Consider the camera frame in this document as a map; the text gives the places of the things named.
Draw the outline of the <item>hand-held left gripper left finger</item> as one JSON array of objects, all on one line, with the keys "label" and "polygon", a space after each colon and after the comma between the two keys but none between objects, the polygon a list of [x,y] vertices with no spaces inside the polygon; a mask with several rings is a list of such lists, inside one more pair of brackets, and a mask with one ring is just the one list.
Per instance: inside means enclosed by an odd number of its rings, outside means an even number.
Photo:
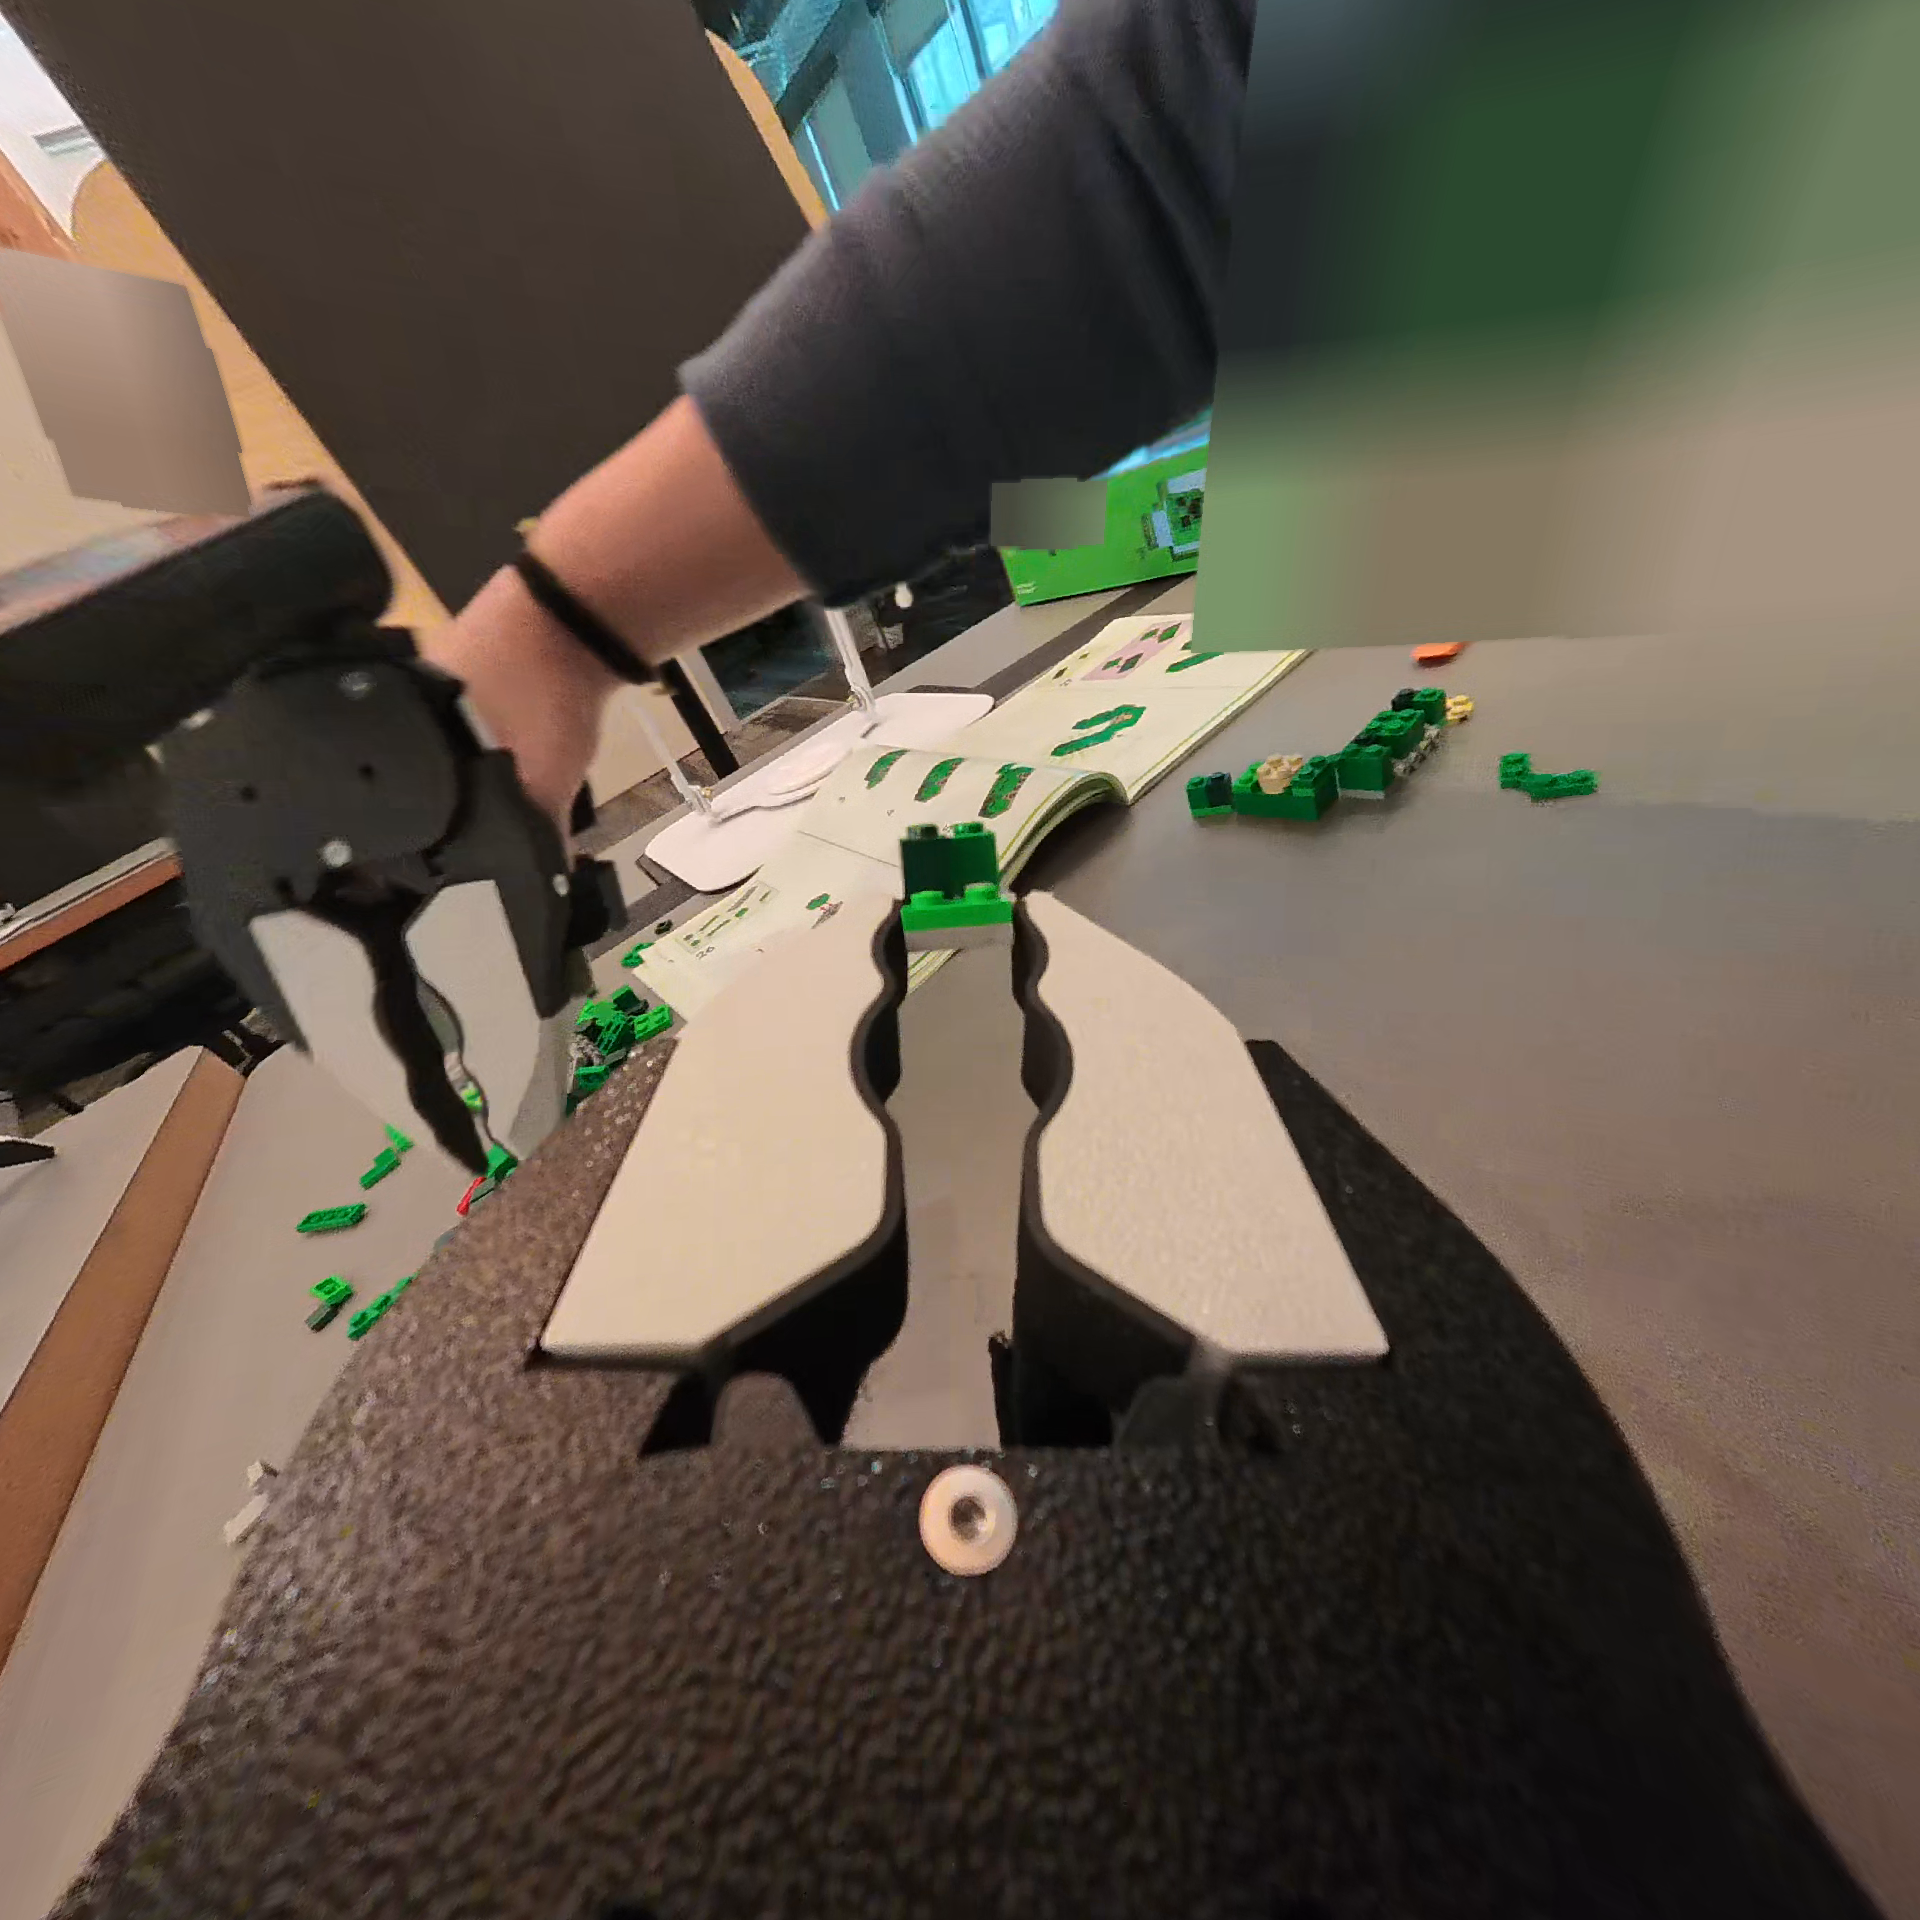
[{"label": "hand-held left gripper left finger", "polygon": [[553,1362],[864,1376],[905,1319],[896,896],[852,896],[681,1032],[540,1335]]}]

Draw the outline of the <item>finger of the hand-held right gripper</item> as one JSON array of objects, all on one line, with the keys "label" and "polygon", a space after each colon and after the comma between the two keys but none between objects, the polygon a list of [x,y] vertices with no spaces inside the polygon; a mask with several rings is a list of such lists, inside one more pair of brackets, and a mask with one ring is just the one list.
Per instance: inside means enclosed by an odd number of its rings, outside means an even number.
[{"label": "finger of the hand-held right gripper", "polygon": [[465,1032],[446,996],[412,972],[384,987],[369,948],[298,907],[254,917],[247,936],[296,1042],[371,1117],[468,1176],[487,1169],[487,1129],[465,1104]]},{"label": "finger of the hand-held right gripper", "polygon": [[444,1044],[455,1106],[486,1138],[536,1151],[545,1138],[545,1019],[495,880],[463,880],[404,932],[427,1023]]}]

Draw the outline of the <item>pile of bricks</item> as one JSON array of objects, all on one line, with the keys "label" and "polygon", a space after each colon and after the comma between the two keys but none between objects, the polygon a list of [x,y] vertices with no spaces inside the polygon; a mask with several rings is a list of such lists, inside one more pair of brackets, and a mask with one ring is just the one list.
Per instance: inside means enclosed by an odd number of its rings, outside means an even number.
[{"label": "pile of bricks", "polygon": [[[666,1004],[650,1000],[631,983],[618,987],[610,996],[591,995],[574,1015],[571,1032],[567,1035],[562,1116],[574,1116],[609,1083],[614,1072],[623,1068],[642,1042],[660,1037],[672,1023],[674,1015]],[[404,1155],[415,1151],[415,1140],[401,1129],[387,1125],[384,1135],[387,1143],[376,1155],[371,1169],[359,1177],[364,1191],[371,1191],[380,1180],[393,1176],[402,1167]],[[467,1218],[515,1176],[518,1167],[520,1159],[507,1146],[489,1146],[486,1176],[468,1181],[455,1207],[457,1225],[467,1223]],[[304,1239],[330,1236],[358,1229],[367,1223],[367,1218],[367,1202],[322,1207],[304,1215],[298,1220],[296,1233]],[[335,1324],[340,1324],[346,1339],[350,1344],[359,1344],[384,1317],[395,1311],[404,1291],[417,1284],[419,1271],[420,1268],[402,1274],[384,1290],[367,1291],[367,1296],[364,1290],[348,1277],[324,1275],[307,1291],[310,1312],[304,1317],[304,1331],[320,1335]],[[235,1551],[265,1520],[280,1474],[282,1473],[264,1458],[247,1465],[247,1503],[225,1525],[227,1547]]]}]

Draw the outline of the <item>grey plate with green bricks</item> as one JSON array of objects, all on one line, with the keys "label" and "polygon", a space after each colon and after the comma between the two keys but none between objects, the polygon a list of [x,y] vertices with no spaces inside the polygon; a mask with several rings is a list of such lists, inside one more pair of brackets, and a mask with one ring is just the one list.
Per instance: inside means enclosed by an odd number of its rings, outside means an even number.
[{"label": "grey plate with green bricks", "polygon": [[1011,946],[1018,903],[1002,884],[993,828],[915,823],[900,839],[899,923],[907,953]]}]

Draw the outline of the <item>curved green brick assembly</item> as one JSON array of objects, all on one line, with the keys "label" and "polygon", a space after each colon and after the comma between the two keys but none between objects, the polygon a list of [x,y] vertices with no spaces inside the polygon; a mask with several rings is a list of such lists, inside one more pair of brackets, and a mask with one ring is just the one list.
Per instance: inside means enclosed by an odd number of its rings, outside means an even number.
[{"label": "curved green brick assembly", "polygon": [[1474,715],[1474,697],[1442,688],[1402,688],[1354,739],[1330,755],[1271,755],[1235,775],[1194,775],[1184,803],[1196,823],[1243,819],[1316,825],[1340,803],[1388,803],[1439,752],[1447,731]]}]

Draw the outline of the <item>person's right forearm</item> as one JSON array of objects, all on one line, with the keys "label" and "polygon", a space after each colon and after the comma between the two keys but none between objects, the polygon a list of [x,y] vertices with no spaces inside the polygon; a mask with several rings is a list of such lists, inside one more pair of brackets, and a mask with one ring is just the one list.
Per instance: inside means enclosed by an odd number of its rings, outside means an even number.
[{"label": "person's right forearm", "polygon": [[868,175],[680,396],[540,520],[536,563],[657,666],[983,537],[1202,410],[1257,8],[1058,5]]}]

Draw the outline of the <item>grey desk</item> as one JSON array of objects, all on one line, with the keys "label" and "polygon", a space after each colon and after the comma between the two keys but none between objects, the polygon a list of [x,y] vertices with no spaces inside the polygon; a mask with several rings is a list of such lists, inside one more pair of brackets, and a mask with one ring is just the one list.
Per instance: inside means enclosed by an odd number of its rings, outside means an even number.
[{"label": "grey desk", "polygon": [[[1479,645],[1388,808],[1043,866],[1392,1339],[1262,1448],[644,1458],[532,1360],[668,1048],[348,1362],[30,1916],[1915,1916],[1915,651]],[[1534,803],[1497,764],[1596,770]]]}]

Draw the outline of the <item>person's right hand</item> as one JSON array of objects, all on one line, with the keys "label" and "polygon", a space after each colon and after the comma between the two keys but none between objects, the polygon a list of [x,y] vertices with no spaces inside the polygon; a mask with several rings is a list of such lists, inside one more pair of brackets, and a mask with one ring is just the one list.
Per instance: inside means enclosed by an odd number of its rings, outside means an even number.
[{"label": "person's right hand", "polygon": [[463,683],[476,720],[515,757],[526,793],[570,837],[618,679],[537,605],[510,567],[430,632],[419,651]]}]

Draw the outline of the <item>black wrist band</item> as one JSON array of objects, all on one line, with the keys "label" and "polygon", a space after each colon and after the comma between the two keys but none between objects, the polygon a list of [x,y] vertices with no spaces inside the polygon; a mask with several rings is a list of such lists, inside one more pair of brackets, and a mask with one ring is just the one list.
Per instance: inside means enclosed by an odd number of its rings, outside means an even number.
[{"label": "black wrist band", "polygon": [[530,547],[521,547],[513,557],[513,573],[545,617],[584,656],[610,675],[614,681],[626,685],[658,683],[658,672],[595,609],[570,589]]}]

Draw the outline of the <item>white round base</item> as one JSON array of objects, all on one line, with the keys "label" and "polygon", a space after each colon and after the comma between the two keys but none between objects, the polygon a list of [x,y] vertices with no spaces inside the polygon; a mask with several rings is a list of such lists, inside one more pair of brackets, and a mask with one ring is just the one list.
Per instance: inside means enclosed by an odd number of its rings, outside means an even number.
[{"label": "white round base", "polygon": [[759,809],[782,809],[810,799],[849,755],[843,743],[826,740],[754,767],[711,805],[715,820],[743,819]]}]

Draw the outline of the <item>wood-edged table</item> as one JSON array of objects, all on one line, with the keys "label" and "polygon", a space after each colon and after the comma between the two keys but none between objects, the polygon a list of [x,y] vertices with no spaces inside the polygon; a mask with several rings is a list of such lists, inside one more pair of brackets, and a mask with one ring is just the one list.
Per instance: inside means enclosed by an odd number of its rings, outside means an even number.
[{"label": "wood-edged table", "polygon": [[[16,912],[56,932],[178,880],[154,842]],[[103,1439],[185,1228],[233,1122],[246,1074],[182,1049],[83,1083],[80,1127],[42,1215],[6,1215],[3,1653],[9,1657]]]}]

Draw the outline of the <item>instruction booklet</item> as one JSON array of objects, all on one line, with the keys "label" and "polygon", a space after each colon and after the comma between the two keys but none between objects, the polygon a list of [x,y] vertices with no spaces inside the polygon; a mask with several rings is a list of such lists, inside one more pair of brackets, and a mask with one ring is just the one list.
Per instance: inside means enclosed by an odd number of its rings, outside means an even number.
[{"label": "instruction booklet", "polygon": [[1129,808],[1308,651],[1214,655],[1192,615],[1128,615],[935,748],[859,745],[800,808],[754,876],[619,957],[636,991],[692,1019],[771,944],[855,899],[903,896],[912,825],[983,823],[999,879],[1019,876],[1074,812]]}]

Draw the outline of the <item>clear acrylic stand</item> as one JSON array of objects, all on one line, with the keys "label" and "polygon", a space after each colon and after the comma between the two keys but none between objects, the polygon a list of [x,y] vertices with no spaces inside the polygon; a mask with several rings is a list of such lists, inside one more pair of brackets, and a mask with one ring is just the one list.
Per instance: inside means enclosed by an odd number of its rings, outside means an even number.
[{"label": "clear acrylic stand", "polygon": [[864,605],[796,604],[710,642],[680,664],[704,729],[688,728],[671,695],[648,695],[641,717],[664,722],[664,745],[644,745],[652,764],[623,795],[642,793],[658,817],[684,787],[713,791],[764,762],[819,749],[833,725],[859,717],[889,655],[884,637]]}]

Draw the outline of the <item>black board with wooden edge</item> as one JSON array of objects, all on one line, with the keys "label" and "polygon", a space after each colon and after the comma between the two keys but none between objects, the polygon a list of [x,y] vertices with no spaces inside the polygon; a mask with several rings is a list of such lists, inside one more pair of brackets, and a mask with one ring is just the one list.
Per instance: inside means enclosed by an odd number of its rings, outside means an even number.
[{"label": "black board with wooden edge", "polygon": [[446,609],[810,232],[692,5],[6,19]]}]

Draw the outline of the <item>green toy box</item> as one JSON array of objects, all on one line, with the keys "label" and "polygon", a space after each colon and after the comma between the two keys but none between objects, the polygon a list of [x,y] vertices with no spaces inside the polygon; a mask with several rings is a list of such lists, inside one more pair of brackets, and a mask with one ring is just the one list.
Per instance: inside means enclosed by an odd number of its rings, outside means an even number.
[{"label": "green toy box", "polygon": [[1202,541],[1210,419],[1169,432],[1107,468],[1105,537],[1079,547],[1003,547],[1023,609],[1194,573]]}]

